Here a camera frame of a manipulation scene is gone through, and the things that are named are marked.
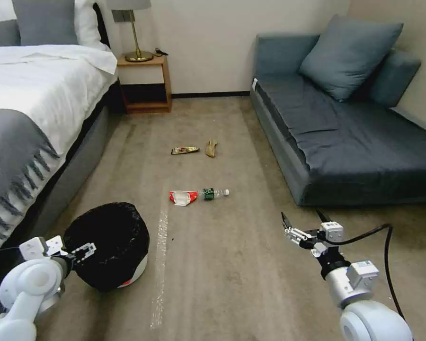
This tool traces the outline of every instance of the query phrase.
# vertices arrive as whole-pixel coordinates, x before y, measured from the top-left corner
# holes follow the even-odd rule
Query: bottle label
[[[213,188],[205,188],[204,189],[204,200],[213,200],[214,199],[214,189]]]

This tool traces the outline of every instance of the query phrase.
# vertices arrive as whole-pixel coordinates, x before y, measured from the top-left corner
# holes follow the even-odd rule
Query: power cord
[[[388,287],[390,288],[390,293],[391,293],[391,297],[393,298],[394,301],[394,305],[396,306],[396,309],[398,311],[398,314],[405,320],[406,318],[404,317],[404,314],[402,313],[401,307],[399,305],[398,299],[396,298],[396,294],[394,292],[394,288],[393,288],[393,282],[391,281],[391,275],[390,275],[390,266],[389,266],[389,262],[388,262],[388,254],[390,251],[390,240],[391,240],[391,235],[393,234],[393,226],[391,224],[383,224],[381,226],[376,227],[375,229],[368,231],[364,234],[361,234],[355,238],[343,241],[343,242],[331,242],[331,241],[327,241],[326,239],[322,239],[324,242],[327,242],[331,245],[347,245],[347,244],[352,244],[354,242],[357,242],[359,240],[362,240],[364,238],[367,238],[373,234],[376,234],[380,231],[383,231],[385,229],[388,229],[387,232],[387,238],[385,239],[385,247],[383,250],[383,261],[385,263],[385,275],[387,277],[387,282],[388,282]]]
[[[17,246],[13,246],[13,247],[10,247],[10,248],[0,249],[0,252],[2,252],[2,251],[16,250],[16,249],[19,249],[19,247],[17,247]]]

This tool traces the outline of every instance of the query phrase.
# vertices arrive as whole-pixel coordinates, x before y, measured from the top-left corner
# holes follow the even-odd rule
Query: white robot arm
[[[53,306],[64,292],[63,280],[75,262],[92,255],[96,247],[85,244],[72,254],[63,251],[60,236],[45,242],[36,237],[20,245],[25,262],[17,265],[0,285],[0,341],[35,341],[34,320]]]
[[[334,303],[341,309],[339,326],[346,341],[412,341],[406,321],[387,306],[372,301],[373,284],[379,270],[370,260],[350,263],[339,252],[344,228],[319,213],[320,229],[301,231],[292,228],[282,213],[286,237],[311,251],[322,268]]]

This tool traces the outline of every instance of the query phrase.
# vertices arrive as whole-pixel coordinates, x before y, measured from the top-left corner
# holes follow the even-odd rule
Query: plastic bottle
[[[229,195],[228,189],[204,188],[199,191],[199,197],[205,201],[210,201],[213,199],[217,199],[219,197],[226,197],[228,195]]]

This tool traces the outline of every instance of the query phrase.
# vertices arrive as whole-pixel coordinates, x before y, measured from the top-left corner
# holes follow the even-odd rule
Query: gray blanket
[[[34,177],[44,180],[41,170],[50,171],[41,156],[44,151],[49,157],[58,155],[44,133],[26,115],[15,111],[0,109],[0,207],[12,215],[23,215],[9,200],[13,193],[23,202],[33,198],[36,189]],[[0,216],[0,239],[6,239],[10,226]]]

